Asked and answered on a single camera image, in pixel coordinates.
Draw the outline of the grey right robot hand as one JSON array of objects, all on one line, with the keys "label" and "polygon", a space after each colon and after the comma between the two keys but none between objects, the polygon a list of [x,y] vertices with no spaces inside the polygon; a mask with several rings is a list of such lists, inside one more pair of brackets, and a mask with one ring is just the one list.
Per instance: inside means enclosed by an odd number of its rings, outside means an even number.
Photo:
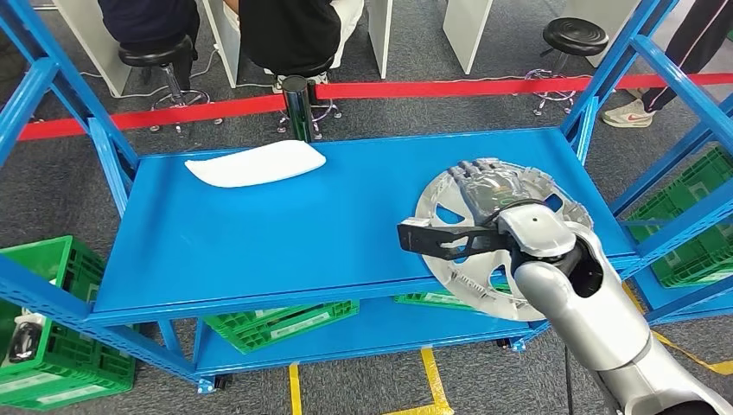
[{"label": "grey right robot hand", "polygon": [[545,202],[532,197],[519,175],[497,163],[477,159],[447,169],[470,212],[474,227],[514,228],[557,218]]}]

